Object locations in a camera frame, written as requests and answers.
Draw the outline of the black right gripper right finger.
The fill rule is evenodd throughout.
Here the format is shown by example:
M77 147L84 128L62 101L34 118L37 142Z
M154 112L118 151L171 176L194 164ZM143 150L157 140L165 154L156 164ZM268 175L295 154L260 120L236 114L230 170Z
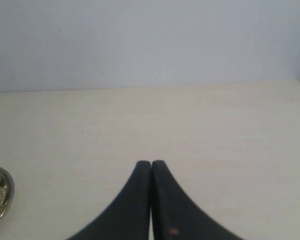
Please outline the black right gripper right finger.
M240 240L203 212L163 160L152 162L152 229L155 240Z

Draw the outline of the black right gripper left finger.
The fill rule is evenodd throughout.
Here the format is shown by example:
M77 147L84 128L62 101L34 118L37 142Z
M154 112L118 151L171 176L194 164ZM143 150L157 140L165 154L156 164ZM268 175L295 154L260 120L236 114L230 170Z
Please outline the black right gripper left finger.
M152 167L138 161L111 204L71 240L147 240L150 227Z

